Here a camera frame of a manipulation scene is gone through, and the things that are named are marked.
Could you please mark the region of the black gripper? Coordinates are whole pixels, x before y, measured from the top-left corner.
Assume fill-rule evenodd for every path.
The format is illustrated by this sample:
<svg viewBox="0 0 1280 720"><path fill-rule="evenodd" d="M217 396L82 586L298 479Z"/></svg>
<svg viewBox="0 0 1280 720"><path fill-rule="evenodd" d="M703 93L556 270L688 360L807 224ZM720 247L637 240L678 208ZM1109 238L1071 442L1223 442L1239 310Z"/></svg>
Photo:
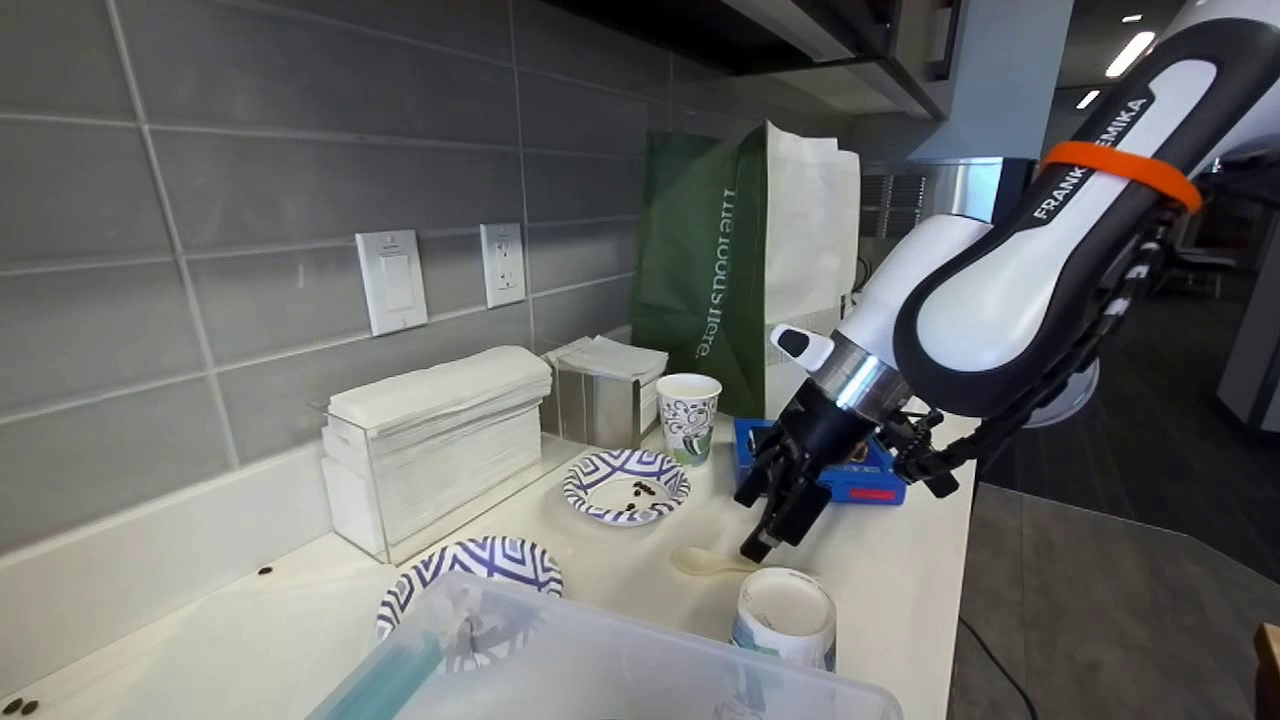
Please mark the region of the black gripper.
<svg viewBox="0 0 1280 720"><path fill-rule="evenodd" d="M820 472L848 460L871 431L871 420L836 410L816 384L802 384L762 431L748 477L734 486L734 506L762 506L741 557L762 565L777 544L801 544L832 500Z"/></svg>

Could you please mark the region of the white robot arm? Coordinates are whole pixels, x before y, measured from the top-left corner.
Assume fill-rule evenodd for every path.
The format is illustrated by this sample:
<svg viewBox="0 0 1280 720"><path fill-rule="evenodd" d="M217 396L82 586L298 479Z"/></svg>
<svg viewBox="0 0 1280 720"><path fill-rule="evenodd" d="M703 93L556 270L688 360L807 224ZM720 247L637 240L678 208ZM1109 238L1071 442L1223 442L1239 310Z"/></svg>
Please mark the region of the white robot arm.
<svg viewBox="0 0 1280 720"><path fill-rule="evenodd" d="M880 442L895 472L956 492L1084 375L1140 295L1158 234L1203 208L1199 172L1280 125L1280 0L1183 0L998 220L917 224L823 336L771 344L802 384L758 435L734 500L748 562L832 506L820 472Z"/></svg>

